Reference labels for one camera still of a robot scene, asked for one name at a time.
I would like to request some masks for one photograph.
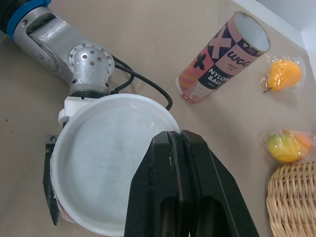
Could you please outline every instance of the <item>white wall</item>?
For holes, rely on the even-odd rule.
[[[251,12],[254,16],[279,31],[282,35],[287,37],[289,40],[297,44],[302,49],[305,49],[304,42],[301,36],[301,32],[293,27],[291,24],[286,22],[280,16],[272,12],[267,7],[263,6],[256,0],[232,0],[247,11]]]
[[[308,28],[316,21],[316,0],[258,0],[258,2],[298,30]]]

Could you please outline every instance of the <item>beige table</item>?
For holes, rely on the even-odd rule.
[[[50,8],[89,40],[103,45],[173,98],[171,113],[182,129],[198,133],[235,177],[257,230],[272,236],[265,206],[267,182],[278,167],[259,144],[260,134],[284,127],[316,132],[316,84],[295,94],[267,96],[258,80],[264,57],[205,102],[185,102],[175,77],[241,7],[230,0],[54,0]],[[306,53],[263,24],[279,54]],[[112,86],[126,81],[115,71]],[[155,90],[135,80],[124,92],[165,105]],[[60,78],[48,73],[10,39],[0,46],[0,237],[97,236],[60,219],[53,226],[42,190],[47,134],[58,134],[58,112],[68,95]]]

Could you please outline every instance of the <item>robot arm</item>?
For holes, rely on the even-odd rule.
[[[27,54],[70,86],[70,95],[100,98],[109,94],[114,60],[59,18],[50,0],[5,0],[0,3],[1,30]]]

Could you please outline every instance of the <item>yellow fruit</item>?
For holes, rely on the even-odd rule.
[[[290,60],[272,63],[269,71],[268,87],[273,91],[294,86],[302,79],[302,70]]]
[[[271,135],[267,141],[267,148],[270,154],[281,162],[295,162],[300,159],[301,151],[291,134]]]

